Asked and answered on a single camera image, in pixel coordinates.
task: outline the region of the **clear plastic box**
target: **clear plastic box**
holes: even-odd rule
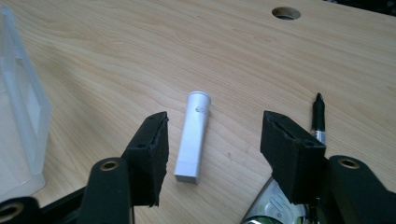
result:
[[[45,185],[42,175],[50,127],[50,102],[15,29],[1,7],[0,202]]]

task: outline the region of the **pen tip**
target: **pen tip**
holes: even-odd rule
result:
[[[321,100],[321,101],[323,100],[323,97],[321,96],[320,92],[318,92],[317,100]]]

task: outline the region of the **pen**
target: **pen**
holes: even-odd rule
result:
[[[320,93],[313,104],[312,135],[314,135],[323,145],[326,145],[326,133],[324,128],[324,102]]]

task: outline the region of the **small white device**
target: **small white device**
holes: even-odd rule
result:
[[[203,91],[189,94],[175,169],[176,180],[198,184],[202,144],[211,99]]]

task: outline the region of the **wood grain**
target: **wood grain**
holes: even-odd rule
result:
[[[262,112],[310,129],[326,103],[326,156],[367,163],[396,191],[396,18],[319,0],[4,1],[52,104],[41,205],[86,184],[144,118],[167,111],[160,207],[136,223],[238,223],[271,174]],[[282,21],[271,11],[294,7]],[[201,182],[173,177],[187,94],[212,97]]]

